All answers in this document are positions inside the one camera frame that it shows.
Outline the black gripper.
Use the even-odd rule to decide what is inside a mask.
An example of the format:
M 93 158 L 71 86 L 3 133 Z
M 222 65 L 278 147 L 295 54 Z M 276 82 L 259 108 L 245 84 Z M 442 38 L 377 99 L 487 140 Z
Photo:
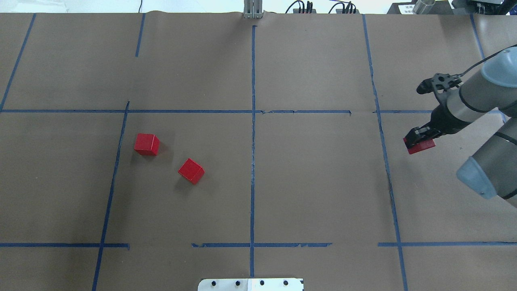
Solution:
M 442 132 L 439 129 L 425 124 L 423 127 L 415 127 L 408 132 L 405 136 L 405 145 L 406 148 L 412 148 L 428 139 L 439 138 L 441 135 Z

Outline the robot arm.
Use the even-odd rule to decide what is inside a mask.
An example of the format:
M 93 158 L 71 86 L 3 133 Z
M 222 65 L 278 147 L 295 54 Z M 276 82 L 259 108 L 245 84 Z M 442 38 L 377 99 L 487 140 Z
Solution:
M 492 111 L 506 121 L 456 172 L 459 181 L 484 199 L 500 198 L 516 206 L 517 188 L 517 85 L 516 45 L 479 61 L 480 69 L 463 81 L 461 74 L 434 74 L 416 88 L 434 94 L 438 106 L 430 121 L 410 129 L 403 141 L 408 153 L 434 147 L 435 140 L 457 134 Z

